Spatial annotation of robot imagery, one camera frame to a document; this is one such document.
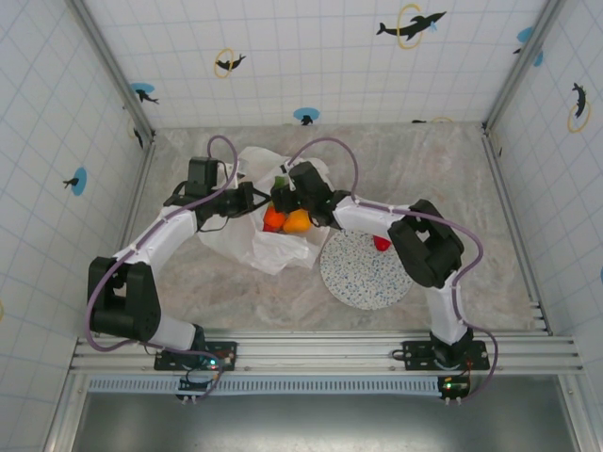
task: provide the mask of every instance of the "grid pattern wall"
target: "grid pattern wall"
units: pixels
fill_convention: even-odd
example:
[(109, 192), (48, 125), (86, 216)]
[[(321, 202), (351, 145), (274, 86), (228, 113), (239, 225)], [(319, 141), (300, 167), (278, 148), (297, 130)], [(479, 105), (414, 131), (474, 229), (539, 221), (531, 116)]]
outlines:
[(576, 336), (601, 409), (603, 2), (569, 2), (544, 52), (496, 131), (500, 160), (552, 327)]
[(87, 0), (157, 128), (483, 121), (544, 3)]
[(63, 0), (0, 1), (0, 450), (45, 440), (142, 160), (127, 123)]

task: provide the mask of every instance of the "red object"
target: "red object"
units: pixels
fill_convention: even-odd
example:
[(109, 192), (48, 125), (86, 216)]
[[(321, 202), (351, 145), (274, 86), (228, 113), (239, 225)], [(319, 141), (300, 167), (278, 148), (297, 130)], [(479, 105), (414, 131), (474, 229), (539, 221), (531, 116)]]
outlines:
[(264, 224), (268, 224), (273, 228), (281, 229), (286, 221), (286, 215), (282, 212), (277, 212), (274, 205), (270, 204), (264, 214)]
[(392, 244), (389, 240), (378, 237), (377, 235), (373, 235), (373, 243), (375, 244), (375, 248), (379, 251), (387, 251)]
[(264, 231), (265, 233), (278, 233), (279, 228), (273, 228), (269, 224), (264, 223), (264, 228), (262, 228), (262, 231)]

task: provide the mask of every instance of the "green object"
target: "green object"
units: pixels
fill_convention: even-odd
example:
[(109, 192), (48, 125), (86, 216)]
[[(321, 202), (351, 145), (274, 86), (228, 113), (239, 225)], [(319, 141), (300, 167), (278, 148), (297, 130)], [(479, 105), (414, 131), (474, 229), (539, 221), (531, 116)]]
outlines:
[(286, 186), (288, 184), (286, 177), (284, 176), (276, 176), (274, 177), (274, 185), (272, 188), (281, 188), (282, 186)]

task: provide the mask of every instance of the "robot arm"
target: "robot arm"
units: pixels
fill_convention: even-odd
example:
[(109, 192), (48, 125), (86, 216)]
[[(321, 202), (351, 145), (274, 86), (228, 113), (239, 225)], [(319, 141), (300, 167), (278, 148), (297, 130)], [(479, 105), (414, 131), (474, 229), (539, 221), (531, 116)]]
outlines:
[[(284, 170), (295, 189), (285, 186), (272, 190), (276, 210), (288, 213), (303, 208), (320, 226), (360, 231), (390, 240), (408, 275), (425, 288), (432, 319), (432, 349), (437, 361), (448, 368), (462, 363), (473, 331), (459, 321), (452, 301), (452, 281), (462, 265), (464, 252), (457, 234), (441, 223), (394, 213), (392, 206), (358, 198), (355, 201), (347, 191), (332, 191), (309, 162)], [(433, 204), (425, 200), (397, 208), (442, 217)], [(456, 290), (457, 305), (464, 315), (460, 288)]]
[[(184, 195), (179, 194), (177, 188), (164, 203), (155, 222), (166, 221), (165, 216), (178, 206), (214, 192), (218, 163), (211, 158), (191, 159), (188, 179), (179, 185), (179, 188), (184, 187)], [(277, 211), (288, 213), (304, 208), (318, 226), (388, 238), (409, 276), (425, 287), (432, 315), (433, 350), (438, 361), (445, 367), (461, 362), (473, 336), (472, 331), (459, 322), (452, 306), (451, 282), (461, 267), (464, 251), (458, 236), (440, 223), (360, 205), (349, 192), (331, 190), (310, 162), (290, 169), (283, 167), (283, 170), (288, 172), (291, 186), (273, 189), (270, 197), (254, 190), (252, 183), (242, 183), (237, 188), (225, 190), (195, 211), (183, 211), (167, 220), (167, 224), (140, 250), (136, 250), (104, 287), (92, 311), (90, 328), (162, 347), (205, 350), (201, 327), (161, 313), (155, 277), (178, 247), (195, 235), (209, 218), (214, 215), (237, 218), (271, 199)], [(256, 204), (254, 195), (265, 199)], [(424, 200), (402, 207), (441, 217), (435, 207)], [(429, 237), (422, 240), (419, 234)], [(128, 247), (112, 258), (98, 257), (92, 262), (89, 296), (107, 270), (130, 250)]]
[[(161, 312), (155, 287), (155, 278), (175, 251), (194, 236), (214, 215), (237, 218), (246, 215), (269, 201), (269, 197), (253, 188), (252, 183), (223, 191), (211, 202), (194, 211), (184, 210), (166, 219), (181, 206), (202, 199), (216, 190), (218, 160), (192, 158), (188, 164), (188, 179), (181, 183), (164, 202), (157, 219), (132, 243), (138, 243), (157, 222), (165, 222), (144, 246), (134, 245), (117, 252), (111, 258), (97, 257), (89, 268), (88, 296), (117, 260), (130, 250), (135, 253), (124, 261), (117, 273), (101, 291), (92, 315), (90, 329), (139, 342), (177, 350), (205, 350), (204, 331), (193, 325), (169, 317)], [(263, 197), (255, 203), (254, 196)]]

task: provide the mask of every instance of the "round mat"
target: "round mat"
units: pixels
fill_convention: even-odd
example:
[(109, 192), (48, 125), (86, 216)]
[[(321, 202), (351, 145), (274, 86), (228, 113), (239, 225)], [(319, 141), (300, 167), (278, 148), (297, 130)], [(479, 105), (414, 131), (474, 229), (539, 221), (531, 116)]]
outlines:
[(329, 239), (320, 255), (320, 274), (339, 301), (364, 310), (391, 306), (413, 284), (393, 245), (379, 251), (372, 235), (354, 231)]

